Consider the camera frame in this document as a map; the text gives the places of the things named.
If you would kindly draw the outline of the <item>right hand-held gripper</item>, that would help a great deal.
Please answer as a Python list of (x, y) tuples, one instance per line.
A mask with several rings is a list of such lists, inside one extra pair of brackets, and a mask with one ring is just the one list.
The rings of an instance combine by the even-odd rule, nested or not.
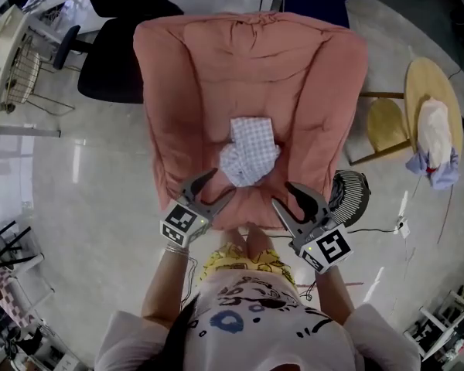
[(346, 227), (334, 220), (327, 201), (319, 192), (297, 182), (286, 182), (285, 187), (295, 198), (298, 214), (280, 199), (271, 201), (273, 208), (292, 235), (291, 247), (295, 254), (318, 274), (324, 274), (351, 255)]

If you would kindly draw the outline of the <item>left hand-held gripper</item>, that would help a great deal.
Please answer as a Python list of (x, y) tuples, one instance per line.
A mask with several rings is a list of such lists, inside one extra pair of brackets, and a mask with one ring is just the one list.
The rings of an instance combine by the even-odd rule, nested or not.
[(174, 246), (188, 248), (212, 226), (214, 217), (232, 200), (235, 189), (228, 189), (213, 201), (199, 200), (204, 186), (218, 168), (208, 169), (183, 181), (181, 196), (172, 200), (160, 220), (160, 234)]

